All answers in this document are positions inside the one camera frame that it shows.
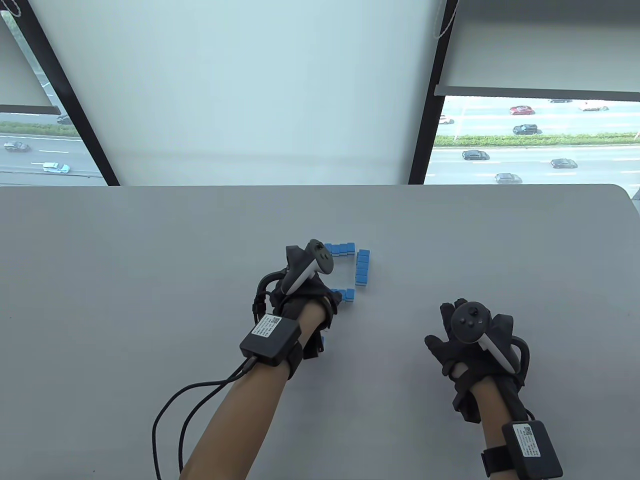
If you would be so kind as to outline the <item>person's right hand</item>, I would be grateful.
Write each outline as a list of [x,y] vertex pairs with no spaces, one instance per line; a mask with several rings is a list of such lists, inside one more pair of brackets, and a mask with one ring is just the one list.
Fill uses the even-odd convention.
[[530,348],[514,335],[514,318],[492,315],[481,302],[459,298],[439,307],[447,339],[428,335],[424,342],[442,366],[442,375],[454,382],[454,410],[466,422],[481,421],[471,389],[485,378],[495,382],[513,421],[528,421],[533,414],[519,398],[530,368]]

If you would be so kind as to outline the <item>person's left hand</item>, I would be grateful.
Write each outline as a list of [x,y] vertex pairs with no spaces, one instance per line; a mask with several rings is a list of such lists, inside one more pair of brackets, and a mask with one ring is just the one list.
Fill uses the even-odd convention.
[[270,293],[274,315],[297,320],[309,303],[316,303],[323,308],[322,322],[315,327],[302,348],[302,359],[318,358],[324,350],[322,332],[331,327],[333,318],[338,313],[338,306],[342,302],[342,294],[327,288],[318,273],[306,279],[292,294],[286,293],[285,286],[285,280],[279,279]]

